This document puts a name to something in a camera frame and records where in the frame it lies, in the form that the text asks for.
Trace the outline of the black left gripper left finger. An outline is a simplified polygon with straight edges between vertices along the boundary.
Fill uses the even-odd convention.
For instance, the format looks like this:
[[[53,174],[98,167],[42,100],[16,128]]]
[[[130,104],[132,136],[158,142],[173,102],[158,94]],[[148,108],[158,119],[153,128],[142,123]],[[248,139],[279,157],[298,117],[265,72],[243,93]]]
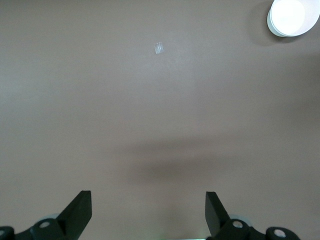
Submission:
[[[92,193],[82,190],[56,217],[39,220],[16,233],[11,226],[0,227],[1,240],[77,240],[92,217]]]

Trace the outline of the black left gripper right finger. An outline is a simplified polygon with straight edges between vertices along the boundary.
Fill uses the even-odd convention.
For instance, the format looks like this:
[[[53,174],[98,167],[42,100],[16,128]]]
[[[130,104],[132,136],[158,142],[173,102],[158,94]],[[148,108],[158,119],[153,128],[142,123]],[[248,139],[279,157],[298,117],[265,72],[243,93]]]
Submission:
[[[239,218],[231,218],[216,192],[205,194],[205,220],[208,240],[299,240],[297,234],[283,227],[269,227],[265,233]]]

